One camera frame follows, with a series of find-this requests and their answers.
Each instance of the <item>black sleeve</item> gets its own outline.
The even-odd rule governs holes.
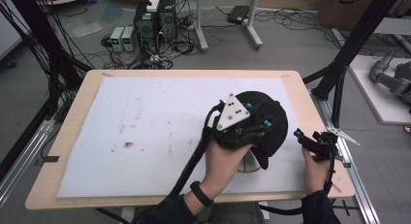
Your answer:
[[[169,196],[152,213],[142,218],[139,224],[192,224],[195,216],[184,202],[183,195]]]
[[[327,194],[317,191],[301,199],[302,219],[304,224],[340,223],[332,210]]]

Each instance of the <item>gray floor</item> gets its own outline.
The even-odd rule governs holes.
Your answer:
[[[74,38],[83,53],[105,51],[100,40],[110,34],[114,26],[133,23],[133,9],[122,12],[111,0],[100,0],[94,5],[79,1],[59,6],[57,11],[61,15],[69,16],[85,9],[85,13],[75,17],[99,22],[103,30],[86,37]],[[228,13],[230,8],[222,10]],[[216,12],[216,9],[207,9],[203,19]],[[224,18],[221,14],[215,14],[210,20]],[[208,24],[227,23],[220,20]],[[205,54],[178,57],[173,60],[173,69],[296,70],[305,77],[330,64],[338,53],[338,48],[326,40],[322,31],[293,31],[273,20],[256,20],[254,26],[264,43],[258,51],[252,47],[247,34],[240,26],[205,28],[209,51]],[[297,23],[291,26],[295,29],[304,27]],[[391,47],[373,36],[366,48],[376,51]],[[383,52],[379,51],[376,55],[383,55]],[[398,55],[405,54],[399,50]],[[19,46],[11,56],[17,66],[12,69],[2,65],[0,68],[0,89],[3,91],[0,97],[0,159],[4,158],[47,98],[47,78],[28,48]],[[133,53],[125,54],[122,58],[130,56],[133,56]],[[108,60],[106,55],[102,54],[102,57]],[[105,63],[99,57],[90,61],[96,68],[103,68]],[[312,82],[307,87],[312,88],[315,83]],[[410,136],[404,134],[400,125],[378,122],[350,73],[346,75],[342,102],[340,126],[343,131],[362,143],[361,146],[348,145],[381,223],[407,223],[407,220],[411,219],[411,195],[408,192],[411,189],[411,176],[407,172],[407,169],[411,168]],[[24,206],[25,199],[40,169],[41,167],[35,166],[33,162],[33,166],[27,170],[0,209],[1,223],[115,223],[94,209],[27,210]],[[347,206],[357,206],[353,199],[345,202]],[[300,202],[276,202],[269,205],[295,208]],[[342,206],[342,200],[335,201],[335,205]],[[119,208],[110,210],[120,213]],[[357,210],[350,210],[350,215],[342,209],[335,212],[342,223],[363,223]],[[302,223],[302,220],[300,216],[270,216],[270,223],[285,222]]]

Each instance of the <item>white bracket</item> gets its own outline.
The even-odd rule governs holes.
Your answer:
[[[217,130],[223,131],[230,126],[239,123],[243,119],[248,118],[249,116],[250,112],[232,93],[229,95],[229,98],[227,98],[226,105],[224,106],[223,112],[218,120]]]
[[[346,141],[349,141],[353,144],[360,145],[359,142],[355,141],[353,138],[351,138],[350,136],[348,136],[347,134],[342,132],[340,129],[335,129],[335,128],[331,128],[331,127],[326,127],[326,129],[329,133],[333,133],[333,134],[337,135],[338,137],[341,137],[341,138],[345,139]]]

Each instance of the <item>black wristband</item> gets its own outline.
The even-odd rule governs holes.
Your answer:
[[[203,205],[205,205],[206,207],[211,206],[214,201],[209,199],[209,197],[202,191],[199,185],[200,183],[198,181],[194,181],[190,185],[191,191],[193,191],[194,195]]]

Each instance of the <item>hand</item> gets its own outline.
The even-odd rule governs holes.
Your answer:
[[[324,183],[330,168],[330,160],[315,162],[309,150],[303,146],[301,148],[305,160],[305,193],[308,195],[324,189]]]
[[[222,148],[215,140],[211,140],[205,153],[205,178],[200,184],[210,199],[214,199],[229,185],[239,163],[252,145],[232,150]]]

